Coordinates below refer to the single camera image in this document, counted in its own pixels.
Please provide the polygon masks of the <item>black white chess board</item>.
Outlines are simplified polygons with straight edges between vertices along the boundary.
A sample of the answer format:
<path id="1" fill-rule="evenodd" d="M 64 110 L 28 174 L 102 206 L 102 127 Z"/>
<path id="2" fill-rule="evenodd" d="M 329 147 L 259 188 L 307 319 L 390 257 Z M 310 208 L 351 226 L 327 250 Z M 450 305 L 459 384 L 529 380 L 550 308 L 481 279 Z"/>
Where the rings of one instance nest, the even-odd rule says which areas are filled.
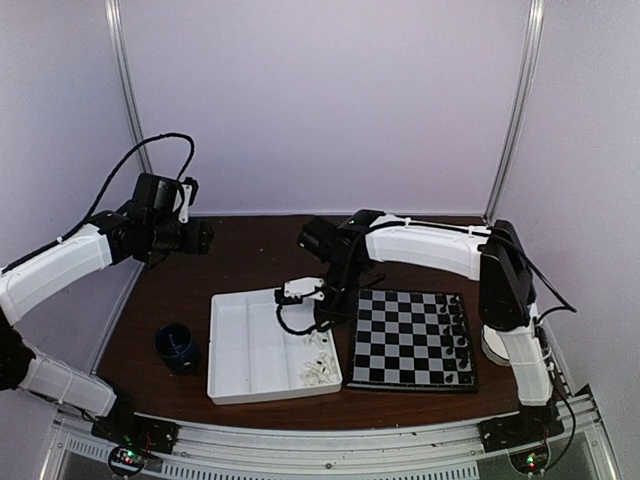
<path id="1" fill-rule="evenodd" d="M 476 393 L 479 379 L 463 296 L 360 290 L 346 386 Z"/>

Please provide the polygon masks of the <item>white plastic compartment tray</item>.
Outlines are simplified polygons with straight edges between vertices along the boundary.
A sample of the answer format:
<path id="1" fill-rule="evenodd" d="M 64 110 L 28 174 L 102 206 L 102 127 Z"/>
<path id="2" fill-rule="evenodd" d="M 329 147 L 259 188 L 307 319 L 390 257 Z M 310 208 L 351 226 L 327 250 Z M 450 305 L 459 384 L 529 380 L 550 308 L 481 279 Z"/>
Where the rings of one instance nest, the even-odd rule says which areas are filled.
<path id="1" fill-rule="evenodd" d="M 211 298 L 207 394 L 214 404 L 333 394 L 342 382 L 333 334 L 286 332 L 272 289 Z"/>

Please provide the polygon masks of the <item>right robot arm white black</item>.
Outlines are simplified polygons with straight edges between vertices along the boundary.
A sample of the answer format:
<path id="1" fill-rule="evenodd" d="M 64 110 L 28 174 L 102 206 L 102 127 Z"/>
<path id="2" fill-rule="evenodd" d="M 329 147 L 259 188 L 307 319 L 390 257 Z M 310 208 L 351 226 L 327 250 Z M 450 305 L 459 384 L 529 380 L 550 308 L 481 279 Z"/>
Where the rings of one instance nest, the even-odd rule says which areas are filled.
<path id="1" fill-rule="evenodd" d="M 314 305 L 319 331 L 351 317 L 350 295 L 359 287 L 361 274 L 375 263 L 424 266 L 478 282 L 483 330 L 500 339 L 516 380 L 519 413 L 513 433 L 530 442 L 555 419 L 547 345 L 539 334 L 542 316 L 533 286 L 539 272 L 510 222 L 462 227 L 360 210 L 341 224 L 315 217 L 298 241 L 329 266 L 324 297 Z"/>

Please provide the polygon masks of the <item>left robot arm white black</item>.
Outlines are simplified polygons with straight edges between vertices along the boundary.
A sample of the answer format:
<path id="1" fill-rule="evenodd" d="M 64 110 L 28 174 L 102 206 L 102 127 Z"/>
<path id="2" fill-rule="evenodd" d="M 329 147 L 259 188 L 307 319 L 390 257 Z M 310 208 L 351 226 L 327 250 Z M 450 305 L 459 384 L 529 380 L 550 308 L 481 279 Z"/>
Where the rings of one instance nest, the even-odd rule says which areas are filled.
<path id="1" fill-rule="evenodd" d="M 211 223 L 171 216 L 153 222 L 102 212 L 66 240 L 1 273 L 1 389 L 22 389 L 104 418 L 106 429 L 123 444 L 144 433 L 138 415 L 105 380 L 70 367 L 27 345 L 15 325 L 36 306 L 81 278 L 133 258 L 148 262 L 154 253 L 205 255 L 214 238 Z"/>

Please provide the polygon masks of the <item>dark blue mug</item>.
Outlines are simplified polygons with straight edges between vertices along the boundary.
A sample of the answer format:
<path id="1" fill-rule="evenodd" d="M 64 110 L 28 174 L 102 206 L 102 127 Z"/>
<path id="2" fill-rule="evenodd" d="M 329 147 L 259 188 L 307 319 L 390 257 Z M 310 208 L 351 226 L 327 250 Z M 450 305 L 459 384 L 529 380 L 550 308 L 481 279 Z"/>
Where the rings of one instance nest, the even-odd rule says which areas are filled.
<path id="1" fill-rule="evenodd" d="M 201 353 L 192 330 L 186 325 L 172 322 L 162 326 L 154 335 L 153 348 L 173 374 L 197 373 Z"/>

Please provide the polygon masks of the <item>white scalloped bowl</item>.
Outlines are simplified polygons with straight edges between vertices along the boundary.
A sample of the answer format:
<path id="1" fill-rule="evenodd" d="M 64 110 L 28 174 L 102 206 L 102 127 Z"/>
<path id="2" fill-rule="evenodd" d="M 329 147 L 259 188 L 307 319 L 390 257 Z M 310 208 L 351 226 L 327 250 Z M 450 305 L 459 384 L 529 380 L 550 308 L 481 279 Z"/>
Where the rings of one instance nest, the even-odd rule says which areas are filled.
<path id="1" fill-rule="evenodd" d="M 502 367 L 509 367 L 510 360 L 507 350 L 498 333 L 483 326 L 481 329 L 481 348 L 488 360 Z"/>

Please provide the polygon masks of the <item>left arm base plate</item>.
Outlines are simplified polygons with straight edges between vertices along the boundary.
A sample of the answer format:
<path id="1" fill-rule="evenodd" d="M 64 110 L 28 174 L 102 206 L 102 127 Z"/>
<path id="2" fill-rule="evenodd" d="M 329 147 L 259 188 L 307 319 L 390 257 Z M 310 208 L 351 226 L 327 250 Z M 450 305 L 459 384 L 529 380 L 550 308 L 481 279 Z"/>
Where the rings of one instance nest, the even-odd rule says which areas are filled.
<path id="1" fill-rule="evenodd" d="M 91 434 L 138 453 L 171 454 L 179 433 L 172 421 L 140 416 L 130 404 L 115 405 L 104 417 L 92 420 Z"/>

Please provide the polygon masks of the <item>left aluminium corner post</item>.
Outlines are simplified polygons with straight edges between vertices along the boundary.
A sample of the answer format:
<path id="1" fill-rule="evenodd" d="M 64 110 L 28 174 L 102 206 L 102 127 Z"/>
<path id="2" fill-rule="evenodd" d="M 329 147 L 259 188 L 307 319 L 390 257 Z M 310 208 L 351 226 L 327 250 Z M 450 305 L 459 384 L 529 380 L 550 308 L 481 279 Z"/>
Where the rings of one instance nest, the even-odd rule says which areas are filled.
<path id="1" fill-rule="evenodd" d="M 105 0 L 104 6 L 107 20 L 107 29 L 112 44 L 116 69 L 120 82 L 120 89 L 124 101 L 127 125 L 129 128 L 131 140 L 133 144 L 136 145 L 145 138 L 145 135 L 139 115 L 129 58 L 127 54 L 126 40 L 121 16 L 121 2 L 118 0 Z"/>

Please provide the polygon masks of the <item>aluminium corner post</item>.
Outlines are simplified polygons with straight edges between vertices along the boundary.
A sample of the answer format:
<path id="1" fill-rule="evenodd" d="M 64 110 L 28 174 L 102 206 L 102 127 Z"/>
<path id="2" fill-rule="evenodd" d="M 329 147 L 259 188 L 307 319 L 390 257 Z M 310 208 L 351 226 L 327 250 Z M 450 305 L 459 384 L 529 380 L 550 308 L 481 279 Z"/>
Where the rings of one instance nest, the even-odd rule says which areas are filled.
<path id="1" fill-rule="evenodd" d="M 519 74 L 511 113 L 501 150 L 501 155 L 483 214 L 485 223 L 492 225 L 497 219 L 501 198 L 506 189 L 509 171 L 515 157 L 527 102 L 534 83 L 545 19 L 544 0 L 531 0 L 526 23 Z"/>
<path id="2" fill-rule="evenodd" d="M 127 54 L 126 40 L 121 16 L 121 2 L 118 0 L 105 0 L 104 6 L 107 20 L 107 29 L 112 44 L 116 69 L 120 82 L 120 89 L 124 101 L 127 125 L 129 128 L 131 140 L 133 144 L 136 145 L 145 138 L 145 135 L 139 115 L 129 58 Z"/>

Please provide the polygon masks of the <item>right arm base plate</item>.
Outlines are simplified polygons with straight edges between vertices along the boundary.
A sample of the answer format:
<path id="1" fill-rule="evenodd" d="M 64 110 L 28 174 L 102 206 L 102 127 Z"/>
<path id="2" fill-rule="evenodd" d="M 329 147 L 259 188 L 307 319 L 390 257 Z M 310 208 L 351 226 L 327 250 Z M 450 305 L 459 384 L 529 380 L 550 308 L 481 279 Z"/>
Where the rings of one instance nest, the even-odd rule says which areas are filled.
<path id="1" fill-rule="evenodd" d="M 562 434 L 565 428 L 560 419 L 545 422 L 517 413 L 484 420 L 478 424 L 478 430 L 484 451 L 490 453 L 541 443 Z"/>

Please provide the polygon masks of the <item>aluminium front rail frame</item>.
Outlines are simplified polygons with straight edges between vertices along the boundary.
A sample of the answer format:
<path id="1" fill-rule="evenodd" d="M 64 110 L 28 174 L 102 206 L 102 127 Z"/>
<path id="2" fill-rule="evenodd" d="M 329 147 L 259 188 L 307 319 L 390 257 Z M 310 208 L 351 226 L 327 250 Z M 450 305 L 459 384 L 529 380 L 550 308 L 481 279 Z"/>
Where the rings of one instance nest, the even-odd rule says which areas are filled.
<path id="1" fill-rule="evenodd" d="M 131 479 L 625 479 L 597 404 L 590 394 L 570 397 L 572 418 L 559 406 L 566 432 L 547 440 L 553 468 L 520 474 L 510 450 L 488 452 L 479 424 L 488 417 L 346 431 L 260 430 L 174 420 L 171 454 L 155 453 Z M 115 447 L 91 435 L 91 424 L 59 410 L 35 479 L 118 479 L 108 467 Z"/>

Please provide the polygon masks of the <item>right aluminium corner post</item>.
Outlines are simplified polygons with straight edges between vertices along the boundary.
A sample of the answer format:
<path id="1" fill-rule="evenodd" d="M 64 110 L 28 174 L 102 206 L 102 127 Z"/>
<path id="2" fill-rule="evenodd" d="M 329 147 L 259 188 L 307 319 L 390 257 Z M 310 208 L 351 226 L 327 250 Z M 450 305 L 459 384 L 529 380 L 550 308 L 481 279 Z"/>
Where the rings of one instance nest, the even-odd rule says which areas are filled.
<path id="1" fill-rule="evenodd" d="M 483 214 L 485 223 L 492 225 L 497 219 L 501 198 L 506 189 L 509 171 L 515 157 L 527 102 L 534 83 L 545 19 L 544 0 L 531 0 L 526 23 L 519 74 L 511 113 L 501 150 L 501 155 Z"/>

